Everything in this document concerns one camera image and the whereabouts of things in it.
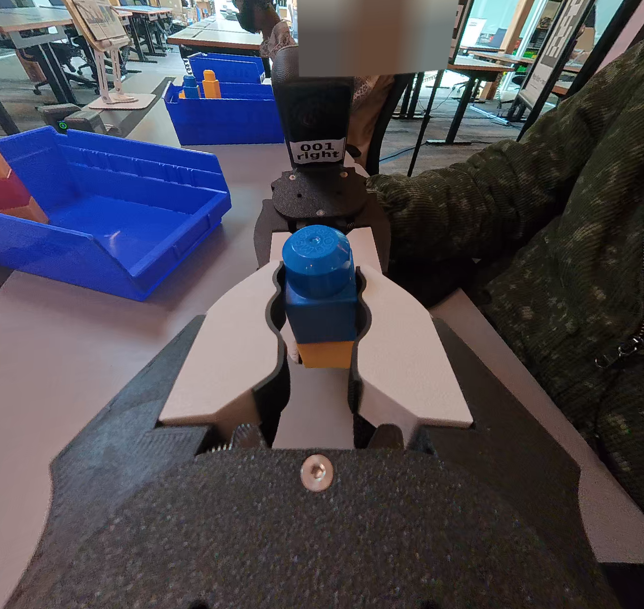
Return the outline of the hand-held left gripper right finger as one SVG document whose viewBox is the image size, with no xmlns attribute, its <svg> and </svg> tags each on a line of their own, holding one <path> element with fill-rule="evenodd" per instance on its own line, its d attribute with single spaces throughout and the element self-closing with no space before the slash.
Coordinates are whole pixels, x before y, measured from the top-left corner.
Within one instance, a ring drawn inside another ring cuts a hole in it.
<svg viewBox="0 0 644 609">
<path fill-rule="evenodd" d="M 427 308 L 375 268 L 357 268 L 364 327 L 353 350 L 348 404 L 410 444 L 424 426 L 471 428 L 473 417 Z"/>
</svg>

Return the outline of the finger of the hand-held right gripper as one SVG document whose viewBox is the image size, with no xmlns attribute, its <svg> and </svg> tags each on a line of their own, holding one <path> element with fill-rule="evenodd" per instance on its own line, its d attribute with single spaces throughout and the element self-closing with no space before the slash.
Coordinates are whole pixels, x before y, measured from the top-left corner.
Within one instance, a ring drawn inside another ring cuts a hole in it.
<svg viewBox="0 0 644 609">
<path fill-rule="evenodd" d="M 372 230 L 352 230 L 347 234 L 354 266 L 370 266 L 382 270 Z"/>
<path fill-rule="evenodd" d="M 258 235 L 258 269 L 274 260 L 282 260 L 283 245 L 290 232 L 272 232 Z"/>
</svg>

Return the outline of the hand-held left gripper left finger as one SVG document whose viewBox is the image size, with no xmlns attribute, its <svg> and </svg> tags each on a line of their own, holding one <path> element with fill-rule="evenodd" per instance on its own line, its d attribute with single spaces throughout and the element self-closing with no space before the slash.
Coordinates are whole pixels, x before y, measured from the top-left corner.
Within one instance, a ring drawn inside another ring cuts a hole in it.
<svg viewBox="0 0 644 609">
<path fill-rule="evenodd" d="M 243 424 L 271 444 L 290 398 L 283 263 L 269 262 L 208 310 L 158 417 L 163 426 L 208 426 L 229 440 Z"/>
</svg>

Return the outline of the blue mega block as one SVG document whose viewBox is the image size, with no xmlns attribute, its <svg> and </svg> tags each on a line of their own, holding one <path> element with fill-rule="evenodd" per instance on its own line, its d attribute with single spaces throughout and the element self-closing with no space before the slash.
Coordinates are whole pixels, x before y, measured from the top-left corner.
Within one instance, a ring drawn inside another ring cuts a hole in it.
<svg viewBox="0 0 644 609">
<path fill-rule="evenodd" d="M 303 227 L 283 245 L 285 312 L 300 344 L 356 339 L 358 290 L 350 243 L 339 230 Z"/>
</svg>

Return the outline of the orange mega block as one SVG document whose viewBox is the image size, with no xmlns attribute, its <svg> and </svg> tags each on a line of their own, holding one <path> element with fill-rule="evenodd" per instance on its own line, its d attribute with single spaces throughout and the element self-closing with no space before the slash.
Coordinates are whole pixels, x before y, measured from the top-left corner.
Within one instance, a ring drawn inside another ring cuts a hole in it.
<svg viewBox="0 0 644 609">
<path fill-rule="evenodd" d="M 308 369 L 349 369 L 354 341 L 296 343 L 301 363 Z"/>
<path fill-rule="evenodd" d="M 21 218 L 37 222 L 39 224 L 49 224 L 50 219 L 44 213 L 43 209 L 39 206 L 36 200 L 30 196 L 26 204 L 20 206 L 13 206 L 10 208 L 2 208 L 2 215 L 10 217 Z"/>
</svg>

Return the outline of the blue plastic bin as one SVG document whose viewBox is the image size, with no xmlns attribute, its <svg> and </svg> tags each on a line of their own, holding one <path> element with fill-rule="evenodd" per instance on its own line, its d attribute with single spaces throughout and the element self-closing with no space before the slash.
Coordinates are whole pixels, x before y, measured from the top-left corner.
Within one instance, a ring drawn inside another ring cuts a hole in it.
<svg viewBox="0 0 644 609">
<path fill-rule="evenodd" d="M 223 83 L 220 99 L 180 98 L 181 86 L 168 82 L 162 98 L 183 146 L 284 143 L 270 84 Z"/>
<path fill-rule="evenodd" d="M 211 70 L 222 83 L 262 84 L 266 78 L 261 57 L 197 52 L 183 62 L 198 82 L 203 81 L 205 70 Z"/>
<path fill-rule="evenodd" d="M 47 223 L 1 215 L 1 266 L 144 301 L 220 226 L 214 154 L 45 126 L 1 155 Z"/>
</svg>

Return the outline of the row of block towers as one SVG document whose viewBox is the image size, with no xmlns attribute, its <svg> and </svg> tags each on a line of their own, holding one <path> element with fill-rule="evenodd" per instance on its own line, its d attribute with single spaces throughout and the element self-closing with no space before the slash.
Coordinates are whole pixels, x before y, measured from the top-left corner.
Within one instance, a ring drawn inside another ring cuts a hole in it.
<svg viewBox="0 0 644 609">
<path fill-rule="evenodd" d="M 178 93 L 179 99 L 221 99 L 220 82 L 213 70 L 203 71 L 201 82 L 193 74 L 183 77 L 183 89 Z"/>
</svg>

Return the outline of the wooden office table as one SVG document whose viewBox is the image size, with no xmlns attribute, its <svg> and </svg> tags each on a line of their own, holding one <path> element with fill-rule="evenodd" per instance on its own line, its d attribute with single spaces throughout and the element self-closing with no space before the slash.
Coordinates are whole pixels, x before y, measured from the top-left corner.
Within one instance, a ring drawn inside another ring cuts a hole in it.
<svg viewBox="0 0 644 609">
<path fill-rule="evenodd" d="M 69 80 L 52 49 L 54 42 L 61 41 L 66 36 L 65 28 L 73 25 L 73 19 L 66 9 L 1 9 L 1 48 L 24 52 L 33 58 L 59 104 L 77 105 Z"/>
<path fill-rule="evenodd" d="M 209 17 L 166 37 L 177 46 L 187 73 L 193 73 L 189 56 L 198 52 L 219 55 L 260 56 L 261 34 L 249 33 L 238 21 Z"/>
<path fill-rule="evenodd" d="M 167 35 L 173 23 L 172 9 L 151 6 L 115 6 L 141 63 L 156 64 L 168 52 Z"/>
</svg>

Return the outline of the small black box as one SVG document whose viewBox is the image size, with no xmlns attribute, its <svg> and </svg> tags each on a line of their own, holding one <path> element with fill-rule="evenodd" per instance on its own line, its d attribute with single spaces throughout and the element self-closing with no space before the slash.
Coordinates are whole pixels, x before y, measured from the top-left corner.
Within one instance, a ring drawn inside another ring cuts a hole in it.
<svg viewBox="0 0 644 609">
<path fill-rule="evenodd" d="M 77 125 L 69 126 L 67 118 L 79 112 L 74 104 L 43 105 L 36 107 L 44 124 L 51 126 L 59 134 L 67 134 L 68 130 L 80 130 Z"/>
<path fill-rule="evenodd" d="M 101 115 L 94 110 L 77 110 L 64 118 L 66 129 L 107 135 Z"/>
</svg>

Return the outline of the black tag sign board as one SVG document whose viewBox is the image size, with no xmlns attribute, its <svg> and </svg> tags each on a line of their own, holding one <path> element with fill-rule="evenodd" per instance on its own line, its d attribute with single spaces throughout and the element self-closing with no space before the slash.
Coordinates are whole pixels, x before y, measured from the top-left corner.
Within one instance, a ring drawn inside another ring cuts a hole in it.
<svg viewBox="0 0 644 609">
<path fill-rule="evenodd" d="M 542 112 L 595 1 L 563 1 L 517 95 L 528 118 L 537 118 Z"/>
</svg>

